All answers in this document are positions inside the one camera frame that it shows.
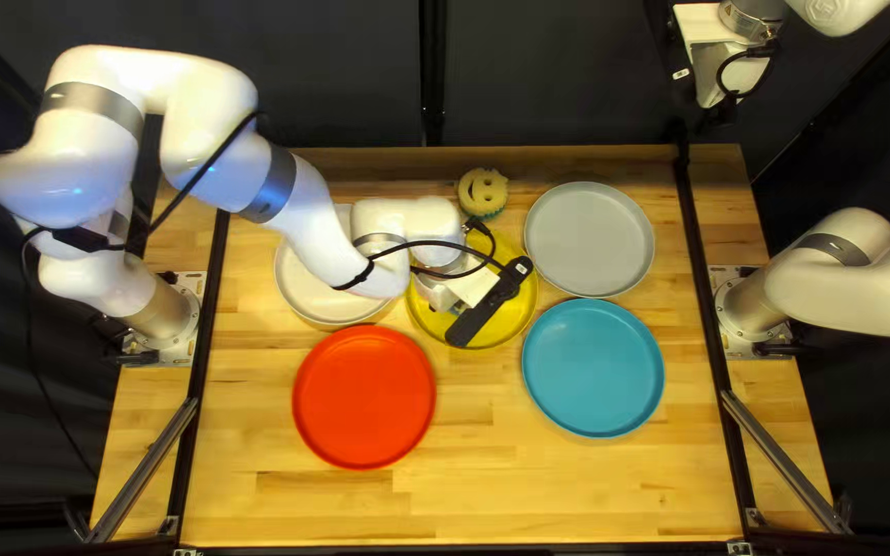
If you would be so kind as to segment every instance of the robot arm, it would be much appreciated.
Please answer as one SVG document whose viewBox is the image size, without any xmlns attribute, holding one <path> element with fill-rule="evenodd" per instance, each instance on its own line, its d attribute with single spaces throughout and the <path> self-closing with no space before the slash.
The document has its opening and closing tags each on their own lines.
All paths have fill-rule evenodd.
<svg viewBox="0 0 890 556">
<path fill-rule="evenodd" d="M 126 230 L 114 222 L 128 221 L 130 214 L 129 185 L 143 115 L 163 115 L 160 164 L 180 189 L 256 104 L 249 78 L 215 60 L 117 46 L 71 48 L 50 70 L 30 142 L 0 154 L 0 204 L 25 233 L 37 225 L 79 227 L 121 244 Z M 353 281 L 370 265 L 342 233 L 320 173 L 303 158 L 269 144 L 253 122 L 191 195 L 285 234 L 307 269 L 333 287 Z M 445 199 L 369 200 L 367 205 L 365 212 L 376 216 L 366 219 L 359 235 L 380 240 L 368 241 L 372 251 L 402 238 L 463 241 L 459 215 Z M 146 324 L 152 324 L 153 315 L 182 310 L 153 306 L 167 297 L 160 293 L 166 285 L 131 255 L 85 252 L 46 232 L 31 242 L 43 253 L 41 281 L 48 291 L 88 303 L 137 330 L 151 328 L 145 334 L 179 332 L 176 319 Z M 426 248 L 414 255 L 435 267 L 455 259 L 457 251 Z M 408 280 L 407 254 L 399 252 L 376 261 L 365 280 L 348 291 L 396 297 Z"/>
<path fill-rule="evenodd" d="M 791 317 L 890 336 L 890 223 L 865 208 L 824 218 L 723 298 L 730 334 L 763 337 Z"/>
<path fill-rule="evenodd" d="M 778 37 L 786 4 L 816 31 L 827 37 L 842 37 L 874 19 L 890 0 L 722 0 L 675 4 L 675 20 L 686 45 L 700 107 L 710 108 L 730 92 L 747 95 L 747 91 L 753 92 L 760 85 L 771 71 L 775 51 L 761 46 Z M 719 84 L 720 74 L 727 91 Z"/>
</svg>

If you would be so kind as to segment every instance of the wooden tabletop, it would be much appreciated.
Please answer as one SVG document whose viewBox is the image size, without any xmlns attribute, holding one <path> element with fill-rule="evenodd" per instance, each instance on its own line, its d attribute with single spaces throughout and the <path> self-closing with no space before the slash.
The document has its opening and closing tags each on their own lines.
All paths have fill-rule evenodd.
<svg viewBox="0 0 890 556">
<path fill-rule="evenodd" d="M 412 325 L 398 300 L 379 324 L 414 339 L 438 384 L 434 421 L 413 453 L 387 469 L 333 468 L 307 449 L 290 416 L 290 386 L 328 333 L 300 320 L 273 281 L 281 238 L 233 217 L 216 311 L 182 542 L 295 546 L 722 540 L 741 534 L 699 323 L 667 145 L 303 149 L 336 202 L 454 196 L 467 169 L 492 166 L 511 198 L 490 227 L 520 242 L 548 188 L 610 183 L 645 211 L 656 237 L 648 276 L 611 298 L 648 324 L 665 361 L 661 406 L 614 440 L 551 425 L 520 377 L 517 338 L 488 351 L 445 346 Z M 693 180 L 707 259 L 763 263 L 757 211 L 735 145 L 693 149 Z M 203 269 L 214 211 L 193 199 L 150 240 L 154 270 Z M 542 281 L 536 315 L 567 299 Z M 735 391 L 817 487 L 829 489 L 793 361 L 732 363 Z M 117 391 L 97 518 L 184 397 L 187 369 L 124 369 Z M 748 462 L 758 506 L 777 525 L 811 518 L 757 449 Z M 119 536 L 152 533 L 166 511 L 173 458 Z"/>
</svg>

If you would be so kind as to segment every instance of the yellow plate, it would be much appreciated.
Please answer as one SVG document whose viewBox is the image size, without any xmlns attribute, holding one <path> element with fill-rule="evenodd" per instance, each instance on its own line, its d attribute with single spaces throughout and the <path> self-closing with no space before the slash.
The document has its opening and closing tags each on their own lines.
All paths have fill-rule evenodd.
<svg viewBox="0 0 890 556">
<path fill-rule="evenodd" d="M 502 234 L 493 233 L 497 239 L 497 253 L 493 258 L 506 264 L 515 257 L 524 255 L 524 252 L 513 246 Z M 489 252 L 489 238 L 477 231 L 472 231 L 466 237 L 469 247 L 483 253 Z M 499 272 L 492 265 L 487 267 L 493 274 Z M 421 328 L 431 337 L 442 343 L 445 341 L 445 331 L 456 320 L 451 312 L 435 312 L 428 306 L 425 298 L 421 297 L 414 288 L 414 278 L 407 287 L 405 295 L 407 313 L 417 327 Z M 465 349 L 496 348 L 524 331 L 531 317 L 534 316 L 534 308 L 538 303 L 538 273 L 532 272 L 520 285 L 520 293 L 517 297 L 507 301 L 497 310 L 469 342 Z"/>
</svg>

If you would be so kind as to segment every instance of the sponge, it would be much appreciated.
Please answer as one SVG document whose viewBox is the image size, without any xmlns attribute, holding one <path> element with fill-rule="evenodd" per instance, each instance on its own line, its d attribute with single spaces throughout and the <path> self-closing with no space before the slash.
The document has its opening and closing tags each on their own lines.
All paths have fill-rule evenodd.
<svg viewBox="0 0 890 556">
<path fill-rule="evenodd" d="M 456 193 L 466 214 L 486 221 L 503 212 L 507 178 L 493 168 L 473 168 L 459 179 Z"/>
</svg>

